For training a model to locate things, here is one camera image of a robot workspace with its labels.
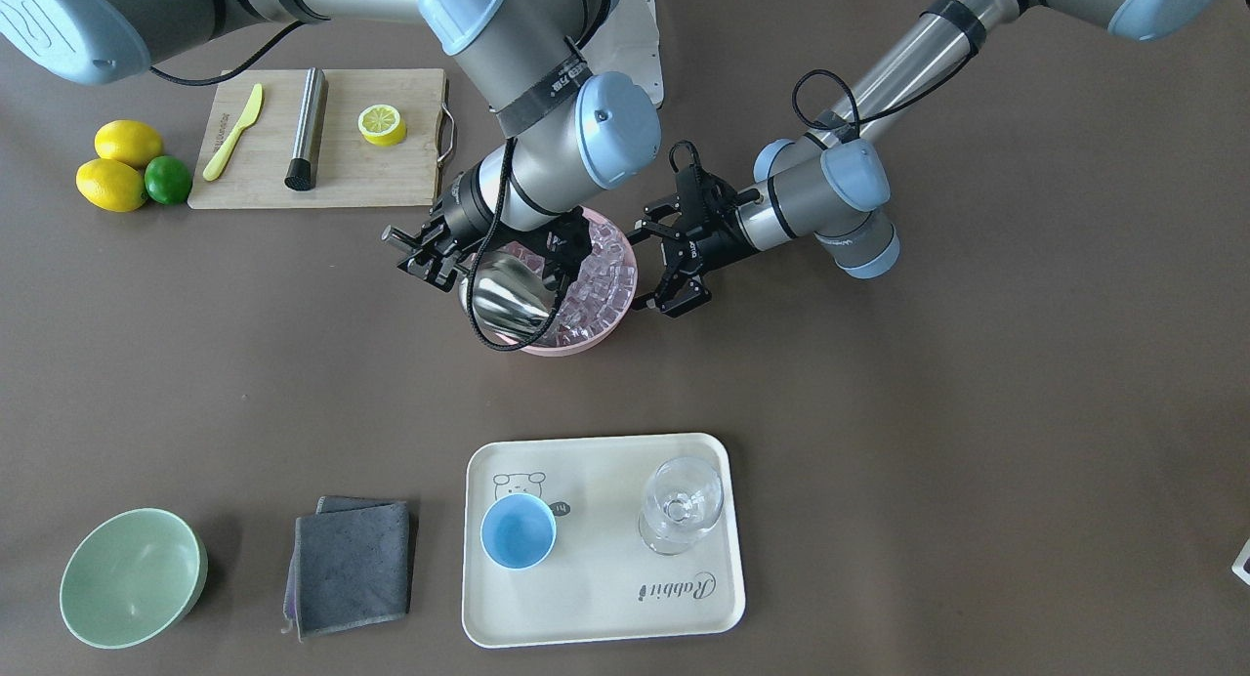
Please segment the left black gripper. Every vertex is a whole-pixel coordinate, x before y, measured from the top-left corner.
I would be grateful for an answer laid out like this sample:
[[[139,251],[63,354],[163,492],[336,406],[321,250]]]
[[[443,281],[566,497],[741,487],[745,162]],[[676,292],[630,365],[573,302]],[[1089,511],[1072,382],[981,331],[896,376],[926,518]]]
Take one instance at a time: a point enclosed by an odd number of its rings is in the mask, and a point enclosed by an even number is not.
[[[631,311],[656,310],[666,317],[681,317],[711,301],[705,272],[759,252],[740,225],[738,209],[762,200],[762,192],[755,187],[734,190],[708,172],[692,142],[675,142],[668,160],[676,191],[645,204],[642,217],[628,230],[631,245],[659,239],[665,267],[656,287],[632,299]]]

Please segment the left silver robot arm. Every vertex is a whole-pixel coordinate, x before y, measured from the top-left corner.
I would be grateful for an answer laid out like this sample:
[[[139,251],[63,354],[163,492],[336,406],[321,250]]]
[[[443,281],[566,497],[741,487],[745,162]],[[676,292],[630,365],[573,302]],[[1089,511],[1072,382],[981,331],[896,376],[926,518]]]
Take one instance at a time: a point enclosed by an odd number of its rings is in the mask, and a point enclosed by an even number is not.
[[[934,0],[915,25],[842,97],[802,116],[801,137],[778,139],[756,155],[752,182],[736,190],[704,167],[692,142],[674,165],[674,194],[648,204],[631,244],[658,237],[664,270],[631,307],[679,317],[710,301],[708,272],[812,236],[841,271],[870,279],[891,270],[900,236],[885,212],[892,196],[875,142],[918,102],[955,77],[988,34],[1032,7],[1134,41],[1182,29],[1215,0]]]

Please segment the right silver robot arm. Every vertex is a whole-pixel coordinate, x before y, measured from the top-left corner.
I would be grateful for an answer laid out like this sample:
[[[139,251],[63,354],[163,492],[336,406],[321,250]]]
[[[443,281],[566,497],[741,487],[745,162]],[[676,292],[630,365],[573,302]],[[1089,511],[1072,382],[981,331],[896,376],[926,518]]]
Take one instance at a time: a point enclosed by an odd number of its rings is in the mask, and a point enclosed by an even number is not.
[[[472,80],[506,142],[452,182],[402,267],[442,290],[519,241],[564,290],[590,252],[581,205],[658,155],[659,115],[584,50],[621,0],[2,0],[2,34],[59,77],[102,85],[254,24],[424,24]]]

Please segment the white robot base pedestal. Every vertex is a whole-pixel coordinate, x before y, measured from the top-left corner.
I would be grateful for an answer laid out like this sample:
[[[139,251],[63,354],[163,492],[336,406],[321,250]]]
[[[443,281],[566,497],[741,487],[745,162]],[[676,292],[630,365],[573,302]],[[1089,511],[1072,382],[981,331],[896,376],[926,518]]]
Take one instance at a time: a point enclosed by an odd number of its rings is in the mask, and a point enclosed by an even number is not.
[[[665,87],[655,0],[619,0],[584,49],[594,72],[619,71],[662,107]]]

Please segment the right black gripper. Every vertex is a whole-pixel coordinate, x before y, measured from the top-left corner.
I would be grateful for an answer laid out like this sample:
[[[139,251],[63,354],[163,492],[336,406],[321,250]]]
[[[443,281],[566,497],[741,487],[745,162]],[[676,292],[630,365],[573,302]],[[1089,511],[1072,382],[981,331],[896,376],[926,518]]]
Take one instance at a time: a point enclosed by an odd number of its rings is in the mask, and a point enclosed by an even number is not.
[[[381,240],[402,252],[398,269],[441,290],[451,290],[458,272],[468,272],[479,252],[491,252],[518,241],[545,259],[541,279],[549,290],[575,281],[581,262],[591,254],[590,227],[582,207],[546,222],[534,231],[518,231],[500,225],[488,236],[491,217],[485,200],[470,196],[459,201],[449,194],[432,207],[432,216],[412,235],[385,227]]]

